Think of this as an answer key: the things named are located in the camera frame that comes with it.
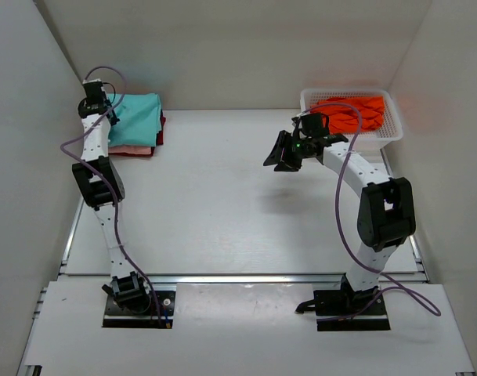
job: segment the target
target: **gray wall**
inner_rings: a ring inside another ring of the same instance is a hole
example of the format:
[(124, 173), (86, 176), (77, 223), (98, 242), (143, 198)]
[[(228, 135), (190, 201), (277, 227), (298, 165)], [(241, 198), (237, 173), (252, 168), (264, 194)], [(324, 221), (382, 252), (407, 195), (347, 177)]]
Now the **gray wall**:
[(298, 107), (313, 86), (388, 87), (431, 1), (36, 2), (81, 78), (106, 63), (165, 108), (222, 109)]
[(434, 0), (391, 94), (407, 126), (387, 152), (477, 370), (477, 0)]
[(30, 0), (0, 0), (0, 376), (19, 366), (78, 202), (59, 144), (82, 90)]

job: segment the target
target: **plastic laundry basket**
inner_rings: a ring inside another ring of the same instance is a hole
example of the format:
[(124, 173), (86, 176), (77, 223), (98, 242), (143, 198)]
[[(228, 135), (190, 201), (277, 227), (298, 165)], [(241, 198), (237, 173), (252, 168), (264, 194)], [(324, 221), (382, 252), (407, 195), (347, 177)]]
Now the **plastic laundry basket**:
[[(319, 101), (329, 99), (334, 96), (344, 98), (354, 98), (357, 96), (382, 96), (385, 100), (385, 122), (377, 130), (372, 132), (361, 132), (356, 140), (355, 149), (358, 151), (379, 150), (391, 141), (401, 139), (403, 136), (402, 124), (400, 123), (395, 106), (389, 94), (381, 89), (304, 89), (301, 92), (301, 109), (307, 110), (314, 107)], [(353, 137), (352, 133), (345, 133), (348, 139)]]

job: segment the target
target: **white table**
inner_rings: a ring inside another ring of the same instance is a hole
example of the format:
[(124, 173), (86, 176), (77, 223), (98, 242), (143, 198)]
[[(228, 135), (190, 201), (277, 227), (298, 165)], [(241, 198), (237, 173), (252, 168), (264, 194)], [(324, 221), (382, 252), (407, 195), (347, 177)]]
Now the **white table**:
[(177, 287), (174, 328), (101, 328), (107, 277), (50, 284), (26, 365), (41, 376), (454, 376), (472, 372), (447, 296), (410, 285), (443, 312), (426, 313), (403, 293), (385, 296), (392, 329), (317, 332), (315, 316), (294, 314), (313, 297), (308, 284)]
[[(344, 273), (352, 260), (334, 219), (337, 175), (318, 161), (297, 173), (262, 167), (297, 110), (167, 111), (165, 145), (151, 159), (114, 164), (126, 198), (127, 250), (149, 274)], [(381, 155), (374, 156), (384, 168)], [(343, 186), (342, 221), (353, 249), (357, 196)], [(417, 272), (407, 241), (386, 271)], [(83, 207), (66, 273), (107, 275), (92, 209)]]

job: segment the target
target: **robotic arm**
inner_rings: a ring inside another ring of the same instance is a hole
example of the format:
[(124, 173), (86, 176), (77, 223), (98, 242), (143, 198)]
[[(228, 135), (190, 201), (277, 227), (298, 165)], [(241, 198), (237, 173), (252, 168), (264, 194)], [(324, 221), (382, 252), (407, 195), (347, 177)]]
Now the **robotic arm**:
[[(84, 82), (86, 97), (78, 105), (84, 132), (87, 132), (111, 107), (103, 83), (100, 80)], [(81, 159), (100, 172), (114, 188), (118, 204), (125, 198), (125, 189), (120, 176), (108, 157), (108, 135), (112, 126), (120, 120), (111, 111), (85, 137)], [(132, 313), (142, 313), (149, 308), (151, 300), (146, 281), (135, 271), (121, 252), (114, 229), (114, 200), (106, 184), (83, 164), (73, 164), (73, 175), (85, 203), (94, 209), (103, 229), (111, 260), (111, 283), (103, 290), (120, 308)]]
[[(357, 229), (362, 243), (356, 258), (375, 272), (354, 263), (341, 279), (341, 290), (332, 294), (329, 302), (315, 299), (307, 303), (315, 304), (317, 312), (320, 309), (317, 303), (330, 306), (332, 316), (358, 312), (378, 293), (378, 272), (415, 231), (411, 185), (405, 178), (394, 179), (378, 171), (363, 157), (349, 151), (346, 137), (329, 133), (327, 115), (307, 114), (292, 121), (294, 131), (280, 132), (263, 165), (276, 165), (275, 171), (279, 172), (297, 172), (303, 159), (314, 157), (340, 174), (347, 153), (351, 153), (343, 178), (360, 198)], [(303, 304), (298, 307), (298, 313), (314, 310)]]

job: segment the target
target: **white panel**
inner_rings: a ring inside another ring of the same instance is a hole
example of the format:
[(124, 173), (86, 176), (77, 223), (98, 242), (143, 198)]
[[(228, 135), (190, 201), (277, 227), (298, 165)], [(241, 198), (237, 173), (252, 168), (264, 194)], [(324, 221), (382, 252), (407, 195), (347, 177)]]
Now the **white panel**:
[(59, 144), (81, 131), (79, 82), (31, 1), (0, 0), (0, 376), (16, 373), (78, 199)]
[(311, 285), (185, 285), (170, 331), (102, 329), (102, 281), (50, 285), (26, 364), (42, 376), (131, 374), (375, 376), (472, 371), (441, 286), (414, 285), (443, 311), (401, 293), (385, 296), (390, 331), (322, 333), (294, 314)]
[(426, 267), (477, 370), (477, 0), (433, 2), (391, 93), (406, 128), (389, 159), (413, 184)]
[(321, 85), (387, 88), (430, 0), (37, 3), (81, 77), (109, 63), (129, 92), (187, 110), (292, 108)]
[[(318, 161), (297, 173), (262, 162), (297, 110), (168, 111), (165, 145), (151, 159), (114, 161), (125, 185), (127, 250), (147, 273), (344, 273), (352, 263), (335, 224), (337, 175)], [(358, 197), (346, 185), (349, 243)], [(417, 271), (407, 242), (387, 271)], [(84, 207), (67, 267), (109, 274), (99, 222)]]

